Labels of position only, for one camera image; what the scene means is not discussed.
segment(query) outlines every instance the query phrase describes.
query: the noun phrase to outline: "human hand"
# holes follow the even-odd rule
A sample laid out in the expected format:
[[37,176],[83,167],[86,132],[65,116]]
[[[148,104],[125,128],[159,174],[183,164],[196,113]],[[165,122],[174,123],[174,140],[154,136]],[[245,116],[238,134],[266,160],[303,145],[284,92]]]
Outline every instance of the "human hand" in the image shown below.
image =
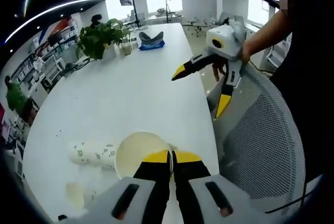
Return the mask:
[[213,70],[213,75],[215,80],[218,82],[219,81],[219,73],[218,71],[222,74],[225,75],[226,73],[223,70],[224,65],[226,65],[227,60],[224,59],[222,62],[215,62],[212,64],[212,70]]
[[[247,46],[247,44],[244,44],[241,50],[241,53],[239,55],[239,58],[242,60],[243,63],[247,63],[250,59],[250,51],[249,48]],[[223,71],[223,67],[224,65],[226,65],[227,60],[222,58],[224,61],[222,62],[216,62],[213,63],[212,65],[212,70],[213,70],[213,75],[214,78],[216,79],[216,81],[219,81],[219,73],[221,73],[222,75],[225,75],[226,73]]]

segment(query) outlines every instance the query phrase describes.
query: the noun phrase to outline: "cup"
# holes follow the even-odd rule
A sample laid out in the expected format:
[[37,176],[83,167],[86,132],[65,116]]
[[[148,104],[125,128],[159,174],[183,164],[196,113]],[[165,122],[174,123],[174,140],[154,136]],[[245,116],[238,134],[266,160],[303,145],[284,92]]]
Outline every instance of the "cup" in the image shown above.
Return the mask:
[[144,158],[163,150],[170,152],[170,147],[158,135],[148,132],[131,134],[117,148],[115,170],[118,177],[133,177]]
[[102,166],[102,155],[105,144],[100,142],[88,142],[87,149],[89,149],[88,163],[94,167]]
[[92,188],[84,188],[77,182],[66,184],[66,198],[77,209],[89,207],[96,199],[97,192]]
[[116,155],[116,148],[113,144],[107,144],[103,148],[101,165],[103,168],[115,168],[114,160]]
[[122,43],[121,43],[121,47],[123,50],[123,54],[124,55],[129,55],[132,52],[132,47],[131,47],[131,42],[129,41],[128,38],[123,38],[122,39]]
[[86,164],[89,160],[89,150],[85,142],[69,144],[69,159],[74,164]]

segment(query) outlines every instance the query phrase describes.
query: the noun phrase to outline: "small plant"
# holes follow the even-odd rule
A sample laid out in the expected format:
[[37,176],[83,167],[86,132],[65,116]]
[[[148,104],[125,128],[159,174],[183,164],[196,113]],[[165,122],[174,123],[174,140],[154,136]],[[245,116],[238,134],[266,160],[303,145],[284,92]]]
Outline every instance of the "small plant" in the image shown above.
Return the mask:
[[117,19],[111,19],[106,23],[98,24],[94,29],[84,27],[80,31],[77,43],[76,55],[83,53],[94,60],[103,58],[104,50],[111,44],[119,45],[124,37],[130,35],[130,31],[122,29],[123,23]]

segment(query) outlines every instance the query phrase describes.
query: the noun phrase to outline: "white table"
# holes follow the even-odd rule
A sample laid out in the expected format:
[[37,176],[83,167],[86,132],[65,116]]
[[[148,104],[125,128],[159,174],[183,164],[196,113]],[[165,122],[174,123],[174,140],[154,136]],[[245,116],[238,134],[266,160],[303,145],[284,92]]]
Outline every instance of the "white table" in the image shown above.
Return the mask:
[[[176,69],[192,56],[180,24],[150,26],[164,31],[164,48],[90,63],[62,78],[43,103],[30,130],[23,171],[36,199],[54,221],[60,214],[81,216],[65,196],[68,182],[94,178],[100,190],[118,178],[114,171],[78,166],[68,158],[72,141],[118,144],[136,131],[158,134],[179,150],[199,154],[211,174],[217,174],[216,142],[206,95],[198,73],[171,81]],[[180,223],[172,195],[164,223]]]
[[[183,16],[176,17],[174,15],[168,16],[169,23],[182,23]],[[155,15],[148,17],[145,20],[147,25],[157,25],[166,23],[166,16],[156,17]]]

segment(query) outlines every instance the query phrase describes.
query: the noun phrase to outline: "mesh chair back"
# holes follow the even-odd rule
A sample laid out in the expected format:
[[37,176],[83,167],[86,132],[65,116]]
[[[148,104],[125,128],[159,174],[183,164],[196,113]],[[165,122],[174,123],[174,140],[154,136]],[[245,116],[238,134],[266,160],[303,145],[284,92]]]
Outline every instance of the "mesh chair back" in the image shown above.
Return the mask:
[[[213,122],[220,174],[246,191],[266,212],[302,196],[304,151],[277,88],[251,65],[242,71],[223,115]],[[289,215],[298,204],[275,215]]]

